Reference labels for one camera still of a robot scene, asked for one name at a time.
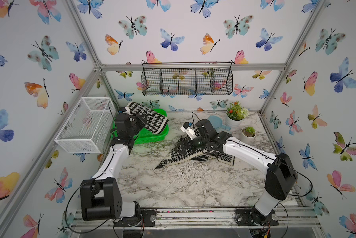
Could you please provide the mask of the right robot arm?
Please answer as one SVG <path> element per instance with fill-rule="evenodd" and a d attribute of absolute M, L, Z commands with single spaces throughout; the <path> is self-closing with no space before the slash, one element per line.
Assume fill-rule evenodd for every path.
<path fill-rule="evenodd" d="M 199 120 L 196 124 L 185 122 L 180 129 L 186 136 L 175 146 L 175 152 L 182 155 L 196 150 L 209 154 L 224 153 L 250 164 L 266 176 L 265 190 L 249 214 L 253 223 L 266 223 L 272 217 L 274 208 L 290 195 L 298 174 L 285 153 L 268 153 L 238 140 L 230 133 L 217 132 L 208 119 Z"/>

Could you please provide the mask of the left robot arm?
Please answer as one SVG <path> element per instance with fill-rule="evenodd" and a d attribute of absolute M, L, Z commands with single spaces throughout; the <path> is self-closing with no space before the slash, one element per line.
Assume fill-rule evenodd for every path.
<path fill-rule="evenodd" d="M 124 201 L 117 179 L 124 161 L 130 155 L 136 136 L 147 123 L 146 115 L 117 114 L 110 149 L 98 172 L 80 187 L 82 218 L 84 221 L 141 219 L 137 202 Z"/>

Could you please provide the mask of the black white knitted scarf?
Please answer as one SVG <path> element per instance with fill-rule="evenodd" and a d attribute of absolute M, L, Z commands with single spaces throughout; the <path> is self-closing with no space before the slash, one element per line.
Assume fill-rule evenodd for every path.
<path fill-rule="evenodd" d="M 168 118 L 150 108 L 138 104 L 136 102 L 129 103 L 126 107 L 126 112 L 131 115 L 141 115 L 147 117 L 147 122 L 144 129 L 148 130 L 152 134 L 151 139 L 147 139 L 145 136 L 140 136 L 139 139 L 136 140 L 137 143 L 149 143 L 150 141 L 158 141 L 156 139 L 157 136 L 160 136 L 164 133 L 164 130 L 167 129 L 168 126 Z M 212 152 L 210 154 L 205 154 L 201 149 L 190 150 L 186 149 L 185 154 L 180 152 L 176 152 L 174 149 L 168 154 L 167 158 L 163 159 L 157 166 L 156 169 L 161 169 L 165 166 L 171 166 L 179 163 L 186 162 L 188 160 L 196 160 L 206 162 L 210 157 L 215 157 L 218 161 L 231 165 L 234 165 L 235 157 L 231 155 L 227 155 L 223 152 Z"/>

